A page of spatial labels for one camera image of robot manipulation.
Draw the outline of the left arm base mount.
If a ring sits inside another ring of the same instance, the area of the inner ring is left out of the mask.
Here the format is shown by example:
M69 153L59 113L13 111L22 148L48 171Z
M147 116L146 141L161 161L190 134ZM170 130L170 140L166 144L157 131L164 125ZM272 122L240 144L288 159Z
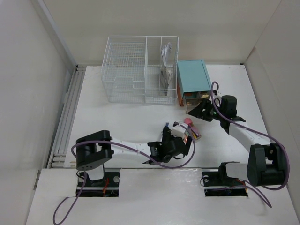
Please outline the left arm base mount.
M87 174L80 197L118 197L120 169L105 169L103 178L91 180Z

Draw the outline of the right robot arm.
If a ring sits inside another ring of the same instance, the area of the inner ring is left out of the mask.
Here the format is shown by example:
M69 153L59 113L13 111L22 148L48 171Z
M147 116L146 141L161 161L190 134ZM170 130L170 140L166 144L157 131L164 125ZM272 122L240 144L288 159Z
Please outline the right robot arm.
M227 185L234 178L247 180L252 186L276 188L285 186L289 176L289 164L282 145L270 142L265 134L252 131L246 121L237 116L237 98L224 95L220 104L207 98L188 111L188 114L208 122L218 120L220 126L234 137L249 153L246 164L222 162L217 179Z

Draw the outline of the pink capped marker tube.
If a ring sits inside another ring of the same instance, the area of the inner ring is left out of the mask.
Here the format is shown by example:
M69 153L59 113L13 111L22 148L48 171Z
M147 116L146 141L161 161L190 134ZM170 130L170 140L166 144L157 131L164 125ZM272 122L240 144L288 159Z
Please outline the pink capped marker tube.
M184 123L186 123L188 125L190 131L192 132L194 139L199 140L201 138L201 134L200 134L199 130L197 129L197 127L194 125L193 121L190 118L185 118Z

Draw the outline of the clear drawer gold knob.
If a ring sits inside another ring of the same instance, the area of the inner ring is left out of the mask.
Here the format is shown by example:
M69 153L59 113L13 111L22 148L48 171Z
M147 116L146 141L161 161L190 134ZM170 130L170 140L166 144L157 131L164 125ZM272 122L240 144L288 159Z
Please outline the clear drawer gold knob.
M184 106L186 107L186 114L197 107L203 99L209 99L210 94L207 91L187 92L183 96Z

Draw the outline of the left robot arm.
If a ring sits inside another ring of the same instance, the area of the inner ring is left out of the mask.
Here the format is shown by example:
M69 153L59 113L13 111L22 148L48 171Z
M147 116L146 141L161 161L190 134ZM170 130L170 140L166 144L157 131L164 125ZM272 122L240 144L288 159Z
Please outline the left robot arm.
M86 173L94 186L100 186L105 180L104 164L111 159L168 168L171 159L188 156L190 148L195 148L195 140L189 128L178 124L172 128L165 126L161 141L147 143L113 139L108 130L101 130L77 139L71 153L76 158L76 169Z

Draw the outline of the grey spiral setup guide booklet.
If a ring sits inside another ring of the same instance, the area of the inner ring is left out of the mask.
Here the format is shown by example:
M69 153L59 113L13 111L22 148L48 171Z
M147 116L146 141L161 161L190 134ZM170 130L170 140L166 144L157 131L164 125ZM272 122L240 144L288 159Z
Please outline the grey spiral setup guide booklet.
M164 96L168 95L169 89L174 88L174 73L173 68L168 66L168 59L172 52L172 44L169 42L161 49L162 66L160 69L160 88Z

